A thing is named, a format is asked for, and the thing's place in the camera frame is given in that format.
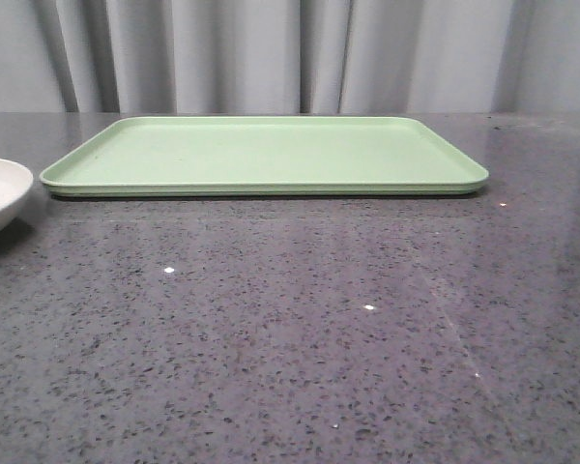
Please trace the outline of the light green plastic tray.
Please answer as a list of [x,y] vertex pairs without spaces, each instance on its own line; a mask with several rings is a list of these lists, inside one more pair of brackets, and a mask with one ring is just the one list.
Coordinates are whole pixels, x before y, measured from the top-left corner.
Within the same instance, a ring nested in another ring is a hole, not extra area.
[[488,171],[402,117],[132,117],[41,173],[67,197],[465,194]]

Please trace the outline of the grey pleated curtain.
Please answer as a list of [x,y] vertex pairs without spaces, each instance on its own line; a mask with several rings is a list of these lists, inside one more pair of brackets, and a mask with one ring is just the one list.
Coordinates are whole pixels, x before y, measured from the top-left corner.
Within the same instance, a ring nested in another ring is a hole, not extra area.
[[0,1],[8,111],[580,111],[580,1]]

